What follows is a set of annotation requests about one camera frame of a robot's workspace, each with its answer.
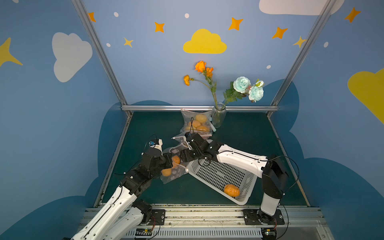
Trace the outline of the spare clear zipper bag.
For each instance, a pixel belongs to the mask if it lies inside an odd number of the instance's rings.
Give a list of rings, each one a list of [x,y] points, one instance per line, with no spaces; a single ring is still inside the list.
[[[195,132],[199,134],[204,140],[208,140],[211,136],[212,133],[210,132]],[[178,141],[179,143],[182,143],[184,145],[187,145],[186,139],[187,137],[185,135],[188,135],[189,132],[182,132],[177,136],[172,137],[173,140]]]

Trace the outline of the wrinkled orange potato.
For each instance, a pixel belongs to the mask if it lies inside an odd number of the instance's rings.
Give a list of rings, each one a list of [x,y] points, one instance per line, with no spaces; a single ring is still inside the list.
[[[224,187],[224,193],[232,198],[236,198],[240,195],[241,191],[235,185],[228,184]]]
[[[172,156],[172,161],[173,161],[173,167],[172,168],[178,167],[180,162],[181,162],[179,156],[177,156],[177,155]]]

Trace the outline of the large orange potato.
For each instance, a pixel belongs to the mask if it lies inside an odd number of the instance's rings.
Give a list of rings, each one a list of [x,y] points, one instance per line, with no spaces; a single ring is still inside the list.
[[[189,122],[188,127],[196,129],[200,125],[202,125],[202,124],[199,121],[193,120],[192,122]]]

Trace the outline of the clear zipper bag pink zipper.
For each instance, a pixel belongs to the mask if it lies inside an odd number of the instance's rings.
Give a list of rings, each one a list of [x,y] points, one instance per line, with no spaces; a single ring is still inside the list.
[[[181,109],[184,119],[184,126],[181,128],[180,133],[183,132],[199,132],[199,133],[212,133],[210,125],[210,117],[212,111],[208,112],[193,112],[186,109]]]

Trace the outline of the yellow green potato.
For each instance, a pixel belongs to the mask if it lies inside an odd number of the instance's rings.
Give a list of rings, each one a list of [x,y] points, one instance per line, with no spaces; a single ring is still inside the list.
[[[204,115],[204,114],[197,114],[197,115],[195,116],[195,120],[198,121],[198,122],[200,122],[201,124],[204,124],[204,123],[207,122],[208,117],[207,117],[206,115]]]

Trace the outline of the wrinkled orange potato bottom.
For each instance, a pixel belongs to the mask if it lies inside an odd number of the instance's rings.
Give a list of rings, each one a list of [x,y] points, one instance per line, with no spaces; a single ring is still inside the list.
[[[236,198],[240,195],[241,191],[235,185],[228,184],[224,187],[224,193],[232,198]]]

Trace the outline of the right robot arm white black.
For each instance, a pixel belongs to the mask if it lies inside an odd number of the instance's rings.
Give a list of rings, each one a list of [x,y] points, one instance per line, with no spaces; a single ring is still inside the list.
[[[260,211],[271,217],[276,213],[280,200],[287,190],[289,179],[280,157],[268,158],[249,154],[217,141],[208,142],[198,133],[187,132],[184,140],[188,148],[181,151],[182,161],[207,160],[209,164],[212,162],[229,164],[262,179],[264,195]]]

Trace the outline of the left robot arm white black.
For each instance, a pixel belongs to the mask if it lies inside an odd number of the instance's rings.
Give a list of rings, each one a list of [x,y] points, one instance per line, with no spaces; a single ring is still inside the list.
[[[112,197],[96,216],[72,240],[102,240],[113,228],[124,210],[130,206],[158,178],[161,171],[173,167],[172,154],[162,153],[159,147],[149,148],[138,165],[129,170]]]

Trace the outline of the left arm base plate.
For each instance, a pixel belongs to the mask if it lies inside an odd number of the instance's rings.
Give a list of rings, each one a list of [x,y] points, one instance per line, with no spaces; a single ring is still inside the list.
[[[155,223],[156,226],[163,226],[165,224],[166,210],[164,209],[152,209],[144,214],[141,225],[152,226]]]

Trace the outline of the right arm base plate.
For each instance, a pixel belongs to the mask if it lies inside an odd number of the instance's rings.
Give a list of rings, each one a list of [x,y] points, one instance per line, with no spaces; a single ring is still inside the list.
[[[273,216],[270,216],[260,209],[244,209],[244,220],[246,225],[285,225],[281,210],[277,209]]]

